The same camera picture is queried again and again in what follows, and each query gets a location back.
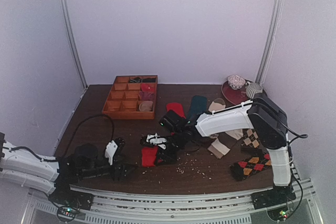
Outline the red sock with beige toe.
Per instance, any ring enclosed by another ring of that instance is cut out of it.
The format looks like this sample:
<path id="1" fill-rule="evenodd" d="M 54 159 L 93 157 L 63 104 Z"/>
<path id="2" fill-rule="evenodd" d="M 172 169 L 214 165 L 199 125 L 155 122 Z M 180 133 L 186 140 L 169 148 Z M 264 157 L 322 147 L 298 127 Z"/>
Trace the red sock with beige toe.
<path id="1" fill-rule="evenodd" d="M 158 152 L 158 147 L 143 147 L 141 150 L 142 154 L 142 167 L 154 167 L 156 156 Z"/>

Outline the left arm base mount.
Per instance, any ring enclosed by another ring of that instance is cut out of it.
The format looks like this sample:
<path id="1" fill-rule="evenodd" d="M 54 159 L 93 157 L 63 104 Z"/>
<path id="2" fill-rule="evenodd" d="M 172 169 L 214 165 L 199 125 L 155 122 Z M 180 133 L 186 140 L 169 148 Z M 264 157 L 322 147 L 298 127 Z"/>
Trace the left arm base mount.
<path id="1" fill-rule="evenodd" d="M 50 203 L 56 207 L 56 217 L 63 223 L 72 222 L 78 218 L 84 218 L 84 211 L 89 211 L 93 203 L 93 194 L 79 191 L 46 195 Z"/>

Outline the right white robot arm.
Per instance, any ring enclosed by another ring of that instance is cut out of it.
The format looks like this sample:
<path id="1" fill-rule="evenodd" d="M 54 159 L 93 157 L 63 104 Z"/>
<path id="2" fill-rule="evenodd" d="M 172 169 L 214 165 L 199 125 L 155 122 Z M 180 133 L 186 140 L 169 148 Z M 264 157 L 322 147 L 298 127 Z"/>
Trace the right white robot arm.
<path id="1" fill-rule="evenodd" d="M 198 113 L 189 119 L 170 110 L 161 118 L 160 124 L 170 132 L 169 135 L 148 134 L 140 139 L 143 147 L 157 148 L 155 165 L 175 163 L 177 152 L 197 138 L 231 130 L 254 130 L 269 157 L 259 154 L 234 163 L 230 168 L 233 177 L 242 181 L 271 167 L 275 188 L 269 192 L 269 199 L 279 204 L 289 196 L 291 169 L 287 116 L 264 94 L 257 94 L 252 100 L 226 109 Z"/>

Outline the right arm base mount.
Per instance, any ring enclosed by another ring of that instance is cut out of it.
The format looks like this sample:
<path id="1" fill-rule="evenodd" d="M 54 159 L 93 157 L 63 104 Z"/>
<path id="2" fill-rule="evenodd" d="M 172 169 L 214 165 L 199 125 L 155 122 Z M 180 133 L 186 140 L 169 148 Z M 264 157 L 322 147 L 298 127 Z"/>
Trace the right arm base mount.
<path id="1" fill-rule="evenodd" d="M 254 209 L 267 209 L 268 217 L 273 221 L 285 221 L 291 214 L 289 204 L 296 199 L 292 186 L 273 186 L 270 190 L 264 190 L 251 194 Z"/>

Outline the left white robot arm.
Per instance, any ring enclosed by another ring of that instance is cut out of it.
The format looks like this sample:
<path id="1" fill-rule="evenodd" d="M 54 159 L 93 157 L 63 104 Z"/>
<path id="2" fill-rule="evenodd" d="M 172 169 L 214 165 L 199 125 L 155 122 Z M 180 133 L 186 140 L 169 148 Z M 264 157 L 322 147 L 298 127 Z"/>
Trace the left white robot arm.
<path id="1" fill-rule="evenodd" d="M 71 205 L 76 199 L 71 185 L 103 176 L 121 180 L 136 170 L 136 165 L 123 160 L 124 144 L 122 138 L 110 141 L 102 158 L 90 143 L 76 147 L 66 157 L 41 156 L 28 147 L 11 144 L 1 133 L 1 178 L 55 195 L 64 205 Z"/>

